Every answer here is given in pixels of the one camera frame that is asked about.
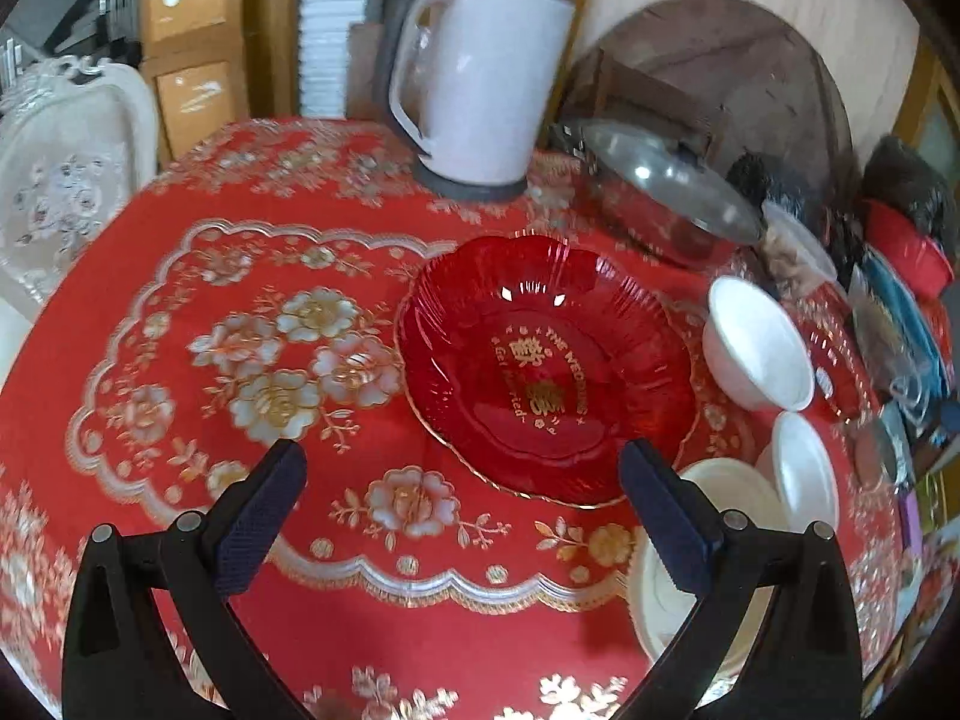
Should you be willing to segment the wooden cabinet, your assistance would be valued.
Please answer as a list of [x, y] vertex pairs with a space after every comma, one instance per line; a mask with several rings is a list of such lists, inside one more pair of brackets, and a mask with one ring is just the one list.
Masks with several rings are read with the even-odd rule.
[[242, 0], [142, 0], [140, 34], [161, 163], [249, 115]]

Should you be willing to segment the white electric kettle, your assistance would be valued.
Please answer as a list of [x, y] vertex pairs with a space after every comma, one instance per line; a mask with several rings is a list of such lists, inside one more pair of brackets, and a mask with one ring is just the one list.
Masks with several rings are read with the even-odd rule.
[[387, 0], [373, 99], [443, 199], [526, 190], [573, 0]]

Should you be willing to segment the black plastic bag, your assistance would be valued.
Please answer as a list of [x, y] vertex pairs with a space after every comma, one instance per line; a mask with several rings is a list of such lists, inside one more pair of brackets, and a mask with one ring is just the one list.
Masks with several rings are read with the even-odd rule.
[[820, 242], [828, 241], [828, 193], [774, 154], [745, 153], [727, 169], [726, 181], [748, 203], [788, 211]]

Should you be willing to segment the large red glass plate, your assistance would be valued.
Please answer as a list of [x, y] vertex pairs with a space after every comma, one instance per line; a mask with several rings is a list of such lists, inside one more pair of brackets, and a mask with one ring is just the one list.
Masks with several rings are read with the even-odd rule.
[[428, 260], [394, 337], [421, 424], [517, 497], [615, 504], [623, 446], [672, 460], [697, 421], [692, 355], [661, 296], [558, 239], [483, 236]]

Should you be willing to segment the blue plastic bag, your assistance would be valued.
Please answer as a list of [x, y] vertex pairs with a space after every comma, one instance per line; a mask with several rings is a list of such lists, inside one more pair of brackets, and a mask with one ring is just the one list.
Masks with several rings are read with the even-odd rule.
[[949, 368], [944, 355], [935, 343], [931, 324], [919, 307], [918, 299], [908, 288], [895, 268], [871, 244], [866, 245], [861, 259], [861, 270], [866, 275], [872, 294], [892, 317], [893, 325], [918, 366], [923, 392], [932, 401], [940, 401], [950, 394]]

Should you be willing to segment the white foam bowl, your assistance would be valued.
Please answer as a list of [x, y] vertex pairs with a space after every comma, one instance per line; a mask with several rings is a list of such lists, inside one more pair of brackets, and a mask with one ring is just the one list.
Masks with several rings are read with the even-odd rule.
[[770, 444], [755, 468], [773, 486], [793, 532], [811, 523], [839, 528], [839, 494], [832, 459], [815, 427], [799, 413], [781, 411]]
[[747, 411], [804, 411], [814, 399], [811, 356], [770, 294], [750, 281], [717, 277], [708, 289], [703, 353], [719, 388]]

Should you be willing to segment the clear plastic food container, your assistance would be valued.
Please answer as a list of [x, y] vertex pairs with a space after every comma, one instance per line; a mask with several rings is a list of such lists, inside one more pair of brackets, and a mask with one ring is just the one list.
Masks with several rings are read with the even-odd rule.
[[761, 260], [783, 298], [799, 301], [822, 284], [836, 283], [838, 271], [830, 255], [796, 216], [770, 200], [761, 204], [761, 213], [766, 224]]

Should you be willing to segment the small red glass dish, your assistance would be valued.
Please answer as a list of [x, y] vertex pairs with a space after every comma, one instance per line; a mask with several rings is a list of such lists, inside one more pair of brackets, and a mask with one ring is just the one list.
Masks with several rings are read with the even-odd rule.
[[833, 283], [782, 303], [807, 346], [814, 368], [814, 408], [833, 422], [862, 424], [878, 410], [866, 366], [850, 328], [851, 310]]

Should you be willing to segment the round wooden tabletop board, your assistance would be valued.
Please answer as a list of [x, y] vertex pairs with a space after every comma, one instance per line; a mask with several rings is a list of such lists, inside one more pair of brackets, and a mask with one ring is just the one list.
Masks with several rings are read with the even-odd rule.
[[558, 115], [679, 140], [719, 174], [771, 154], [827, 202], [856, 177], [850, 119], [812, 44], [747, 0], [661, 0], [576, 60]]

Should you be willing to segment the red plastic basin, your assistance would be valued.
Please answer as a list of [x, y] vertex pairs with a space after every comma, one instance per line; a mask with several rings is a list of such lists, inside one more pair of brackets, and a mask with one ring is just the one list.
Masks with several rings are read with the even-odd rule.
[[866, 202], [866, 242], [893, 266], [916, 296], [937, 299], [955, 277], [947, 255], [900, 211]]

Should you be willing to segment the steel pot with lid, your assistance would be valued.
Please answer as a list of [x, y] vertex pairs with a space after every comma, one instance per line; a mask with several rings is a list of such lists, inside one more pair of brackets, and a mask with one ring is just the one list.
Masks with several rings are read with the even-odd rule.
[[571, 119], [551, 139], [579, 161], [576, 208], [659, 259], [688, 270], [726, 263], [763, 223], [685, 143], [607, 119]]

